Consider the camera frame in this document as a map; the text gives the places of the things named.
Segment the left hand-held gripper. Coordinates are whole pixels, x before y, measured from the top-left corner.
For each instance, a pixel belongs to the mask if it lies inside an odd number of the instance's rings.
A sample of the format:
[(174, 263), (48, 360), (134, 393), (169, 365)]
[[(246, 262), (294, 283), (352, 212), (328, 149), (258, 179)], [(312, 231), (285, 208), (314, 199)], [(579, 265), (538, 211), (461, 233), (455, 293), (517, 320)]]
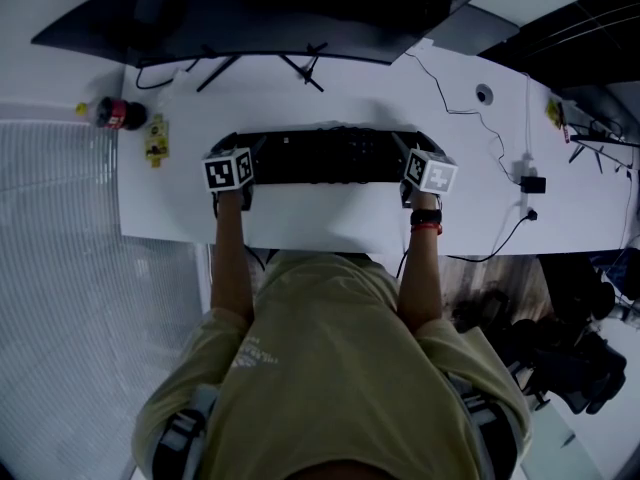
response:
[(260, 135), (251, 148), (237, 147), (238, 134), (233, 132), (217, 142), (202, 160), (207, 190), (214, 200), (222, 192), (239, 191), (242, 210), (249, 211), (253, 199), (255, 169), (258, 168), (260, 151), (268, 140)]

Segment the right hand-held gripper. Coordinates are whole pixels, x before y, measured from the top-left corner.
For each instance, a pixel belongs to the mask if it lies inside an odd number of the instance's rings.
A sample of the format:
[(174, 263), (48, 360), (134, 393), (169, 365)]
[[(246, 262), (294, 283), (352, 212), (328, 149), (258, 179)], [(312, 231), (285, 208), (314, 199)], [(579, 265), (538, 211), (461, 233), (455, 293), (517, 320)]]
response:
[(443, 196), (451, 191), (458, 166), (433, 139), (416, 131), (411, 149), (396, 132), (391, 132), (391, 136), (404, 160), (400, 189), (403, 208), (411, 206), (413, 192)]

